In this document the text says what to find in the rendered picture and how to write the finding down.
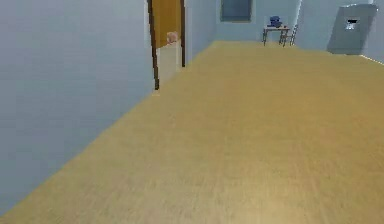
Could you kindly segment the grey metal chair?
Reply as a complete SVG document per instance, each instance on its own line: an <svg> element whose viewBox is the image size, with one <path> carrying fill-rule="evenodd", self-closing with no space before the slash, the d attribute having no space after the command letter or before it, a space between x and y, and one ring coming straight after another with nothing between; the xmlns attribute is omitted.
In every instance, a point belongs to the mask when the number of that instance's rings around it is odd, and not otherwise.
<svg viewBox="0 0 384 224"><path fill-rule="evenodd" d="M282 43L283 45L286 45L286 43L289 43L290 46L292 46L295 43L295 38L298 30L298 25L295 25L293 27L293 30L291 33L286 32L282 37Z"/></svg>

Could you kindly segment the brown wooden room door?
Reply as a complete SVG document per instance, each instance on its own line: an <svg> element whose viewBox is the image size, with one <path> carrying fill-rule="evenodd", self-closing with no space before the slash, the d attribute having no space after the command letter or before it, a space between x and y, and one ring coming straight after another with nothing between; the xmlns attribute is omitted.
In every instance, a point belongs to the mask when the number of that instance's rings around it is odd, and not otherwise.
<svg viewBox="0 0 384 224"><path fill-rule="evenodd" d="M147 0L154 89L160 89L161 52L176 52L175 67L186 65L185 0ZM178 41L168 44L167 33L176 31Z"/></svg>

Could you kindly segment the small brown table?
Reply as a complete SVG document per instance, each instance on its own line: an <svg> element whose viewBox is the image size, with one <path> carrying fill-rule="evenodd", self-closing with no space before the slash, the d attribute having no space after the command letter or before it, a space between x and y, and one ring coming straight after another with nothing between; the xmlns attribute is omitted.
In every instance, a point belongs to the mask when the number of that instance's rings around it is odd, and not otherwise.
<svg viewBox="0 0 384 224"><path fill-rule="evenodd" d="M280 33L280 38L279 38L279 41L282 41L285 36L288 34L288 32L290 31L290 28L289 27L279 27L279 28L276 28L276 27L264 27L263 28L263 35L262 35L262 42L263 44L266 44L267 42L267 36L268 36L268 33L269 32L279 32Z"/></svg>

